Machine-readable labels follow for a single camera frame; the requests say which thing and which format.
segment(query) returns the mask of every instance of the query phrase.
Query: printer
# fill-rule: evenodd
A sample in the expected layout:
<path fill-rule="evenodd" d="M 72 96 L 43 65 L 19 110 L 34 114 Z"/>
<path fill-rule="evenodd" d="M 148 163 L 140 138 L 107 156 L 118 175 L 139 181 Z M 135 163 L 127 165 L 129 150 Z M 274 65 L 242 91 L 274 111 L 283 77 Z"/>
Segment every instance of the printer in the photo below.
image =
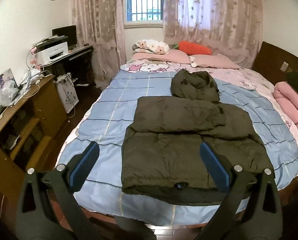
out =
<path fill-rule="evenodd" d="M 36 61 L 38 66 L 44 66 L 69 54 L 67 36 L 53 36 L 37 43 Z"/>

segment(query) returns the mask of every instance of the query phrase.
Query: white wall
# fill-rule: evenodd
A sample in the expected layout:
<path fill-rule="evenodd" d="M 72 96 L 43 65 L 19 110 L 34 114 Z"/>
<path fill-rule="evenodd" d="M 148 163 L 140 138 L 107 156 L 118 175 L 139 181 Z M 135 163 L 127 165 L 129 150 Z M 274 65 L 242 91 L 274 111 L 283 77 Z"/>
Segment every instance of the white wall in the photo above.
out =
<path fill-rule="evenodd" d="M 31 45 L 70 23 L 70 0 L 0 0 L 0 74 L 11 68 L 19 82 Z"/>
<path fill-rule="evenodd" d="M 298 57 L 298 0 L 264 0 L 263 41 Z"/>
<path fill-rule="evenodd" d="M 163 41 L 162 28 L 135 28 L 125 29 L 126 56 L 129 60 L 132 56 L 132 45 L 143 39 Z"/>

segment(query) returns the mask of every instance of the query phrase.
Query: pink curtain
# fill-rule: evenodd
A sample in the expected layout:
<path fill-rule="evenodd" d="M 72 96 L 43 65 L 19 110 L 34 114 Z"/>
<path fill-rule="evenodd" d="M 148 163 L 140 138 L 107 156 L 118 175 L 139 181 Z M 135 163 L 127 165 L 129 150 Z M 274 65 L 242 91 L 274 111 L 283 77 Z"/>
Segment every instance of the pink curtain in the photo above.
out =
<path fill-rule="evenodd" d="M 78 45 L 93 45 L 95 83 L 104 89 L 126 63 L 121 0 L 72 0 Z"/>
<path fill-rule="evenodd" d="M 165 42 L 209 46 L 250 68 L 262 40 L 262 0 L 164 0 Z"/>

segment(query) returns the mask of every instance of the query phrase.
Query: orange carrot plush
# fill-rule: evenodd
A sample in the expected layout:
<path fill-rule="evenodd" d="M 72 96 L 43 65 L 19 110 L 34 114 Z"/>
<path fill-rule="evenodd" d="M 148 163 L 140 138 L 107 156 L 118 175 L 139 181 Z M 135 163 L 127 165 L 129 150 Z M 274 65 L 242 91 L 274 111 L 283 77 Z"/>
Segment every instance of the orange carrot plush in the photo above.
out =
<path fill-rule="evenodd" d="M 178 46 L 176 47 L 179 50 L 187 53 L 188 55 L 197 55 L 197 54 L 212 55 L 211 49 L 207 48 L 206 46 L 189 42 L 189 41 L 181 41 L 178 43 Z"/>

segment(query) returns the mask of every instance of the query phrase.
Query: black object on bed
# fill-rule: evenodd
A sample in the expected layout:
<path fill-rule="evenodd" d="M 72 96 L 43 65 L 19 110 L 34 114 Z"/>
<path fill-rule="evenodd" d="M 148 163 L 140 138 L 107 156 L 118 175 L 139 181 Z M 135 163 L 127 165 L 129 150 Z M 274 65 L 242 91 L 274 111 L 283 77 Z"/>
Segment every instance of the black object on bed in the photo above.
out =
<path fill-rule="evenodd" d="M 266 149 L 243 109 L 220 103 L 208 72 L 180 70 L 172 97 L 141 97 L 122 145 L 122 191 L 175 205 L 215 205 L 217 189 L 201 165 L 200 145 L 208 143 L 232 180 L 233 164 L 260 173 L 273 170 Z"/>

